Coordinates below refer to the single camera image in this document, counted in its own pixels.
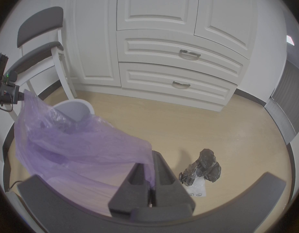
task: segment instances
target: chair backrest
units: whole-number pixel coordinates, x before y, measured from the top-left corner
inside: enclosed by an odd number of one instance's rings
[[[51,7],[41,10],[28,18],[19,28],[17,47],[31,39],[63,26],[63,9]]]

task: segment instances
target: wooden floor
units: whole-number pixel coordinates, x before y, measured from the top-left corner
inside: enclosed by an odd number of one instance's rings
[[[249,188],[263,173],[270,172],[287,182],[286,188],[267,219],[255,232],[264,232],[283,212],[291,191],[291,165],[283,138],[267,111],[259,104],[233,95],[221,112],[188,106],[78,91],[89,101],[96,115],[118,129],[145,139],[162,154],[176,176],[204,148],[214,151],[221,165],[221,177],[206,181],[206,197],[193,197],[194,215],[214,209]],[[66,100],[62,88],[45,102]],[[15,143],[8,153],[10,184],[29,177],[15,158]]]

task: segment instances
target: white plastic packet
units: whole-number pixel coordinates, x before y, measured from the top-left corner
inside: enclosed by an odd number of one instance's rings
[[[190,196],[205,197],[207,195],[204,177],[196,178],[194,183],[190,186],[184,184],[183,186]]]

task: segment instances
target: silver handle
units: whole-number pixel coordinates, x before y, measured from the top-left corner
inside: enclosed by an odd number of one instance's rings
[[[181,52],[183,52],[183,53],[188,53],[188,54],[191,54],[191,55],[194,55],[194,56],[197,56],[197,57],[200,57],[200,56],[201,56],[200,53],[190,52],[190,51],[183,50],[183,49],[180,50],[180,53],[181,53]]]
[[[173,84],[177,84],[177,85],[181,85],[181,86],[190,87],[190,84],[189,84],[189,83],[179,83],[179,82],[175,82],[175,81],[173,81]]]

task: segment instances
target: purple plastic bag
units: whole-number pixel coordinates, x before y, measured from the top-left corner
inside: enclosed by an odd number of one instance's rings
[[[110,215],[108,202],[134,163],[143,163],[145,178],[155,183],[152,146],[100,117],[79,122],[24,91],[15,122],[16,157],[73,202]]]

